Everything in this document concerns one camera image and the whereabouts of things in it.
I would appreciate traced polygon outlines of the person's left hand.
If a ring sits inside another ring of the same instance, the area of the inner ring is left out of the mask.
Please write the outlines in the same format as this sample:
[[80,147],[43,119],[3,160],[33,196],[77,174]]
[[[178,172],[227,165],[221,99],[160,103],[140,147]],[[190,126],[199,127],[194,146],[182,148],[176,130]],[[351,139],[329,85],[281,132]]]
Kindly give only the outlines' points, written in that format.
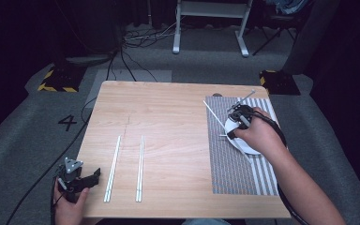
[[89,194],[89,188],[82,190],[78,200],[73,203],[69,202],[59,191],[58,185],[54,185],[53,209],[54,219],[56,218],[83,218],[83,209]]

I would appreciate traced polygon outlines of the dark grey post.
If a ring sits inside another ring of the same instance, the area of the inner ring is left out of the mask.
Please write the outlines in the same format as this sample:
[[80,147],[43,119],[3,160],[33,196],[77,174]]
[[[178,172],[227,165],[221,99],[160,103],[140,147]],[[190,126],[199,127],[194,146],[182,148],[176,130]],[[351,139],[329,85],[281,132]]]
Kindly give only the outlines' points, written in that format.
[[307,21],[282,67],[287,75],[303,74],[332,21],[340,0],[315,0]]

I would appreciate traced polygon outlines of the white round plate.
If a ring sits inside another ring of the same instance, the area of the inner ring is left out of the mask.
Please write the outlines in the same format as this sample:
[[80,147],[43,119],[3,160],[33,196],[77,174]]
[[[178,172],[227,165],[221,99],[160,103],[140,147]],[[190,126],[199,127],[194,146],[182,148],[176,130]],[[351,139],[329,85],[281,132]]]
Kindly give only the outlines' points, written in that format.
[[[237,122],[232,121],[230,118],[228,118],[225,122],[225,130],[226,131],[232,131],[235,128],[238,128],[239,124]],[[240,138],[234,138],[230,139],[228,138],[228,141],[238,150],[241,150],[245,154],[249,155],[259,155],[259,152],[251,148],[244,140]]]

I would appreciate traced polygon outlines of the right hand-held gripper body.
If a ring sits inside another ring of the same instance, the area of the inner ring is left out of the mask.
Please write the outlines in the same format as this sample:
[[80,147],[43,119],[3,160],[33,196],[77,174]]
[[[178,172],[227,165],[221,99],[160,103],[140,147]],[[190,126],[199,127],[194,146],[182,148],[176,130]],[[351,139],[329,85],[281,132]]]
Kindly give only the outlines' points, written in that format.
[[234,121],[241,124],[242,128],[248,128],[251,122],[252,110],[249,106],[245,109],[242,106],[242,102],[247,98],[251,97],[255,93],[252,89],[248,95],[237,100],[230,108],[227,109],[229,117]]

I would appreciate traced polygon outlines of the black tripod stand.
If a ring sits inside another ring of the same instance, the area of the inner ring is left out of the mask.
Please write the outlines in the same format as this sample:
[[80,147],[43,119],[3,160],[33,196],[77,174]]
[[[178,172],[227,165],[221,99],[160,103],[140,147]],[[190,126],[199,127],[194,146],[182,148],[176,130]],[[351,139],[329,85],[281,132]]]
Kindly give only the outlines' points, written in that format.
[[[279,38],[283,31],[286,31],[289,34],[292,41],[296,41],[296,38],[298,37],[298,34],[296,33],[297,31],[296,27],[297,27],[297,20],[294,16],[264,14],[261,29],[264,36],[266,37],[266,41],[252,55],[255,56],[265,46],[267,46],[274,38]],[[274,30],[275,33],[272,36],[268,36],[265,33],[264,28],[270,28]]]

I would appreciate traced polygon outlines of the person's right hand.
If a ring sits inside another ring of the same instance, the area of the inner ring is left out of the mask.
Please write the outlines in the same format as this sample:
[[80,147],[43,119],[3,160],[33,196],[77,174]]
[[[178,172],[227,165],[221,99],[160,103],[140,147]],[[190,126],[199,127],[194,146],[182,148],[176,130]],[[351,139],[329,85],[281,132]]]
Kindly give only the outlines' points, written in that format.
[[237,128],[234,134],[269,160],[289,154],[275,130],[259,117],[253,116],[249,128]]

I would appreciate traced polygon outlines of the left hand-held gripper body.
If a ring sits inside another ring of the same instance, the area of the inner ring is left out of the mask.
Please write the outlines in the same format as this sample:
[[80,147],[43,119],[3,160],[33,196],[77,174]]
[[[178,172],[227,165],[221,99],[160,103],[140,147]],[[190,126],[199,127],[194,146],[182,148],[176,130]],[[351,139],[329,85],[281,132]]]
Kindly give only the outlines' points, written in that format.
[[76,202],[76,194],[82,190],[80,188],[82,165],[82,161],[66,157],[56,171],[59,190],[66,192],[67,200],[71,203]]

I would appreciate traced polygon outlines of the striped woven placemat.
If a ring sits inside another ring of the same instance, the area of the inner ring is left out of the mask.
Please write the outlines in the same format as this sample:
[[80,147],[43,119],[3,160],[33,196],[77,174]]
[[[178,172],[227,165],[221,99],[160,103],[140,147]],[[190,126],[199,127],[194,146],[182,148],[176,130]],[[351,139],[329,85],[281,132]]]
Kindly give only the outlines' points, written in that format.
[[[237,100],[240,100],[240,97],[205,98],[205,102],[224,126],[229,118],[227,109]],[[250,164],[227,137],[218,136],[224,134],[224,130],[208,110],[206,115],[213,193],[277,196],[278,182],[269,161],[260,153],[247,154],[253,161],[253,164]]]

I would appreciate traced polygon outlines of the blue cloth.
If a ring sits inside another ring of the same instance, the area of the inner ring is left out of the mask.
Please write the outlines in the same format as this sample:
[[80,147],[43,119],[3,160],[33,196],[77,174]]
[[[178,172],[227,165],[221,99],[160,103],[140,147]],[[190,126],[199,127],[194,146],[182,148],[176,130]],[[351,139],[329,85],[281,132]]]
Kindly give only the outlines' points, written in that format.
[[309,0],[264,0],[267,6],[274,6],[275,11],[282,15],[299,12]]

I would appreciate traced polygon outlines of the black yellow striped stand base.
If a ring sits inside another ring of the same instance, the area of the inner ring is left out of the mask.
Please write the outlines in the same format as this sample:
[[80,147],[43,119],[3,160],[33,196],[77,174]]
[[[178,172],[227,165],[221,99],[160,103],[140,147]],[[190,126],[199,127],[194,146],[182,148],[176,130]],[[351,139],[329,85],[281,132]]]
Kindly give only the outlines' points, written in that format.
[[270,95],[301,95],[293,76],[286,74],[282,70],[263,70],[259,74],[259,79],[262,87]]
[[53,66],[44,76],[38,91],[76,93],[86,71],[85,67],[68,66],[60,68]]

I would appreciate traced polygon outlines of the white metal desk frame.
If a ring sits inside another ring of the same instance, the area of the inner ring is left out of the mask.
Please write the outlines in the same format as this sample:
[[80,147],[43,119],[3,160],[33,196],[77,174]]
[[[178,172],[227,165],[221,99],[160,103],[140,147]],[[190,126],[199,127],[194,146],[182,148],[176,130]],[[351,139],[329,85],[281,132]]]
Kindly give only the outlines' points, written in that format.
[[241,19],[241,25],[238,30],[234,31],[241,55],[249,57],[248,48],[244,41],[249,13],[253,0],[247,0],[246,3],[214,3],[214,2],[192,2],[188,0],[177,0],[175,10],[175,33],[173,38],[172,52],[180,53],[181,42],[181,19],[183,16],[199,16],[199,17],[217,17]]

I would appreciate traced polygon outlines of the person's blue trousers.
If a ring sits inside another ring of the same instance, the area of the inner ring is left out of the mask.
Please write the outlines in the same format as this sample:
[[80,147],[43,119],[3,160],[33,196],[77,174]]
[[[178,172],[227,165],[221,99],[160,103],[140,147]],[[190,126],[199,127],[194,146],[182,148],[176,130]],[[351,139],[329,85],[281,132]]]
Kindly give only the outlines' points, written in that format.
[[181,225],[232,225],[220,218],[188,218]]

